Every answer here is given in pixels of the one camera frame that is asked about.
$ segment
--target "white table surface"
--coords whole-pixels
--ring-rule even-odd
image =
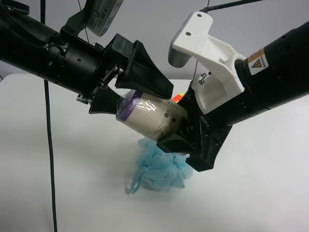
[[[173,80],[175,93],[189,81]],[[126,189],[142,136],[50,85],[59,232],[307,232],[309,98],[234,126],[185,189]],[[0,231],[51,232],[43,80],[0,84]]]

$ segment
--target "warning label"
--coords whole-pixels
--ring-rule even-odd
[[[269,66],[263,48],[248,58],[248,66],[251,75],[255,75]]]

